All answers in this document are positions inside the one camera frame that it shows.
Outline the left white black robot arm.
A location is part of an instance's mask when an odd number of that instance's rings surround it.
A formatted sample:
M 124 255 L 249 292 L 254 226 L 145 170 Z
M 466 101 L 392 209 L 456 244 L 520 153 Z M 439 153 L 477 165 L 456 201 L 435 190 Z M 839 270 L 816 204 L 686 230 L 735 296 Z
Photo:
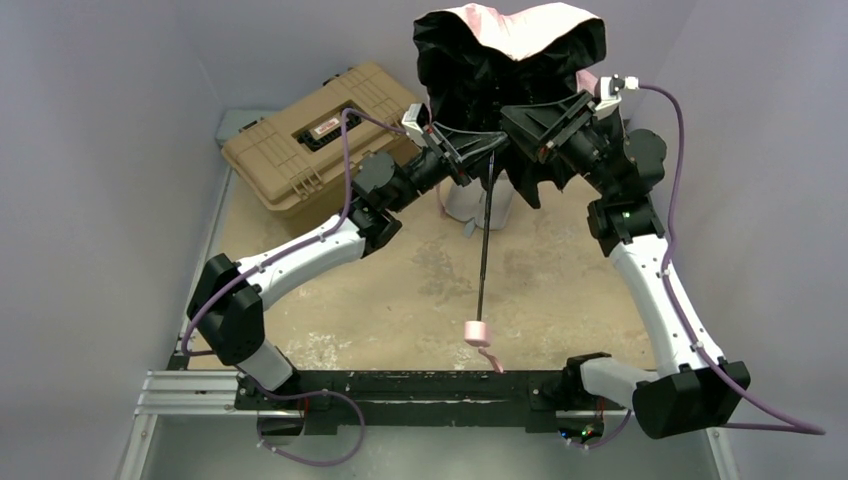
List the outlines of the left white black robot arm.
M 267 308 L 329 270 L 383 248 L 402 226 L 395 213 L 445 179 L 480 177 L 507 143 L 503 132 L 434 124 L 424 149 L 404 165 L 387 152 L 364 158 L 346 188 L 342 210 L 314 230 L 251 257 L 219 254 L 207 260 L 187 308 L 191 326 L 222 364 L 267 391 L 278 390 L 296 369 L 266 336 Z

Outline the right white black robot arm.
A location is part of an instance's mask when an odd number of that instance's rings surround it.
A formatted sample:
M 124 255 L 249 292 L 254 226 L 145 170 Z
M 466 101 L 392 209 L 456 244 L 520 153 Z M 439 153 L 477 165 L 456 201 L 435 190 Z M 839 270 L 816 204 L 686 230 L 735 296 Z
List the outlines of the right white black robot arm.
M 597 191 L 587 208 L 590 233 L 624 279 L 655 359 L 653 370 L 643 370 L 606 353 L 572 357 L 547 395 L 609 399 L 653 439 L 725 425 L 750 373 L 705 331 L 668 258 L 670 228 L 650 197 L 665 174 L 665 141 L 647 129 L 627 131 L 617 111 L 600 114 L 587 93 L 505 106 L 501 118 L 525 157 L 570 170 Z

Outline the pink umbrella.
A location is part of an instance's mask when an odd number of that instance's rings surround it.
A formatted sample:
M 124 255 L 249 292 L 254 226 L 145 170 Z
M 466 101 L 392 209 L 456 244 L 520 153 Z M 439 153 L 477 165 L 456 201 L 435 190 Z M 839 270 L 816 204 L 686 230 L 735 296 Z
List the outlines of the pink umbrella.
M 467 131 L 500 129 L 505 106 L 593 90 L 589 69 L 607 56 L 605 21 L 563 2 L 433 10 L 414 20 L 412 40 L 432 120 Z

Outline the pink grey umbrella case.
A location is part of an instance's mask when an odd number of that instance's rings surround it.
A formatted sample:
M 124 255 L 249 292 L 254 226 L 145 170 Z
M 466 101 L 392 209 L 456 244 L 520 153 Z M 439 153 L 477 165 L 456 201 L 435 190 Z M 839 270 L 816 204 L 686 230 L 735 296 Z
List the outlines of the pink grey umbrella case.
M 515 190 L 505 174 L 497 177 L 491 202 L 490 229 L 502 230 L 507 224 Z M 444 212 L 463 224 L 463 235 L 470 238 L 485 227 L 485 207 L 488 192 L 480 180 L 468 186 L 450 185 L 444 199 Z

